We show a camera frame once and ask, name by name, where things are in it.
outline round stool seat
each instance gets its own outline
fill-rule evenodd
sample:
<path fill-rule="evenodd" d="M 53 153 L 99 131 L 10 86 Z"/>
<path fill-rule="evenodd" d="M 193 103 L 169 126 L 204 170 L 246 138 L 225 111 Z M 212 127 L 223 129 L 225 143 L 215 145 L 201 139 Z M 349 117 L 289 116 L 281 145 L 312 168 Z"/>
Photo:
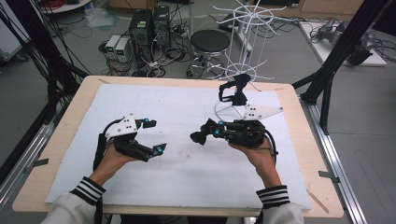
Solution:
<path fill-rule="evenodd" d="M 202 30 L 192 34 L 191 45 L 201 52 L 221 52 L 230 46 L 230 38 L 220 31 Z"/>

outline striped cuff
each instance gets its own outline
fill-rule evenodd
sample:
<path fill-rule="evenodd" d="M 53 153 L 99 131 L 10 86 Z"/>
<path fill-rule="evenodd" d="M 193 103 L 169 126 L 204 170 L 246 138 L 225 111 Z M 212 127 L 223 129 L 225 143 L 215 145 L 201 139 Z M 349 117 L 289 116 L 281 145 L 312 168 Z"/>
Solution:
<path fill-rule="evenodd" d="M 88 204 L 95 205 L 96 202 L 102 197 L 102 194 L 106 192 L 106 190 L 97 185 L 88 177 L 84 176 L 76 188 L 70 192 L 77 195 Z"/>
<path fill-rule="evenodd" d="M 271 207 L 279 207 L 282 204 L 290 203 L 288 187 L 286 185 L 273 187 L 269 189 L 262 189 L 256 191 L 260 200 L 262 201 L 262 208 L 268 209 Z"/>

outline gray floor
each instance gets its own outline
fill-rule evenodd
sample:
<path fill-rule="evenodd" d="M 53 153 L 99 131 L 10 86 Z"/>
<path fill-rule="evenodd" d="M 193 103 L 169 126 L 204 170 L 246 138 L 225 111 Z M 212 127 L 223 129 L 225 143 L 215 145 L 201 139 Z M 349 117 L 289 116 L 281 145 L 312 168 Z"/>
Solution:
<path fill-rule="evenodd" d="M 60 22 L 78 21 L 82 10 L 58 15 Z M 195 27 L 212 20 L 196 18 Z M 67 46 L 96 75 L 106 71 L 106 61 L 98 46 L 112 34 L 128 29 L 128 15 L 122 14 L 115 26 L 89 29 L 85 21 L 68 25 L 73 33 L 64 36 Z M 396 43 L 396 37 L 375 32 L 381 39 Z M 61 53 L 59 39 L 54 39 Z M 259 73 L 293 83 L 317 71 L 321 65 L 302 31 L 298 28 L 268 39 L 268 62 Z M 166 67 L 164 78 L 186 78 L 187 63 Z M 396 223 L 396 64 L 385 67 L 341 67 L 335 76 L 329 115 L 329 131 L 344 165 L 349 182 L 368 223 Z M 11 61 L 0 67 L 1 157 L 4 162 L 46 103 L 46 82 L 31 61 Z M 297 90 L 304 92 L 306 87 Z M 0 211 L 1 223 L 39 223 L 45 214 L 17 213 L 11 205 L 15 194 Z M 307 218 L 306 223 L 350 223 L 342 218 Z M 233 218 L 230 223 L 241 223 Z"/>

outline black stool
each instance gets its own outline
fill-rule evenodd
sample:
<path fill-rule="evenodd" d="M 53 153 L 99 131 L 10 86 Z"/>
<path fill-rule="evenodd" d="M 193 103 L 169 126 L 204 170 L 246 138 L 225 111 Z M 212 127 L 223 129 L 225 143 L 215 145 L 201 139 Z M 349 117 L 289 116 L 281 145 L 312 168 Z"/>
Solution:
<path fill-rule="evenodd" d="M 194 58 L 187 71 L 187 76 L 198 78 L 212 73 L 215 77 L 224 74 L 224 63 L 215 58 L 230 46 L 230 38 L 216 30 L 197 31 L 191 36 L 191 49 L 199 56 Z"/>

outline person's left hand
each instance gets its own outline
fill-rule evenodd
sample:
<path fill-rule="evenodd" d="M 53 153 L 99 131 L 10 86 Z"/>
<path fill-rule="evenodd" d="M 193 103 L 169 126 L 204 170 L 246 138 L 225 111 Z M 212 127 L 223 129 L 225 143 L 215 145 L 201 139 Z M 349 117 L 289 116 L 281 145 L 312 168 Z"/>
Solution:
<path fill-rule="evenodd" d="M 136 158 L 128 157 L 120 154 L 114 144 L 111 143 L 106 149 L 106 153 L 102 158 L 99 166 L 91 174 L 90 179 L 98 185 L 102 186 L 110 179 L 125 163 L 129 161 L 137 161 Z"/>

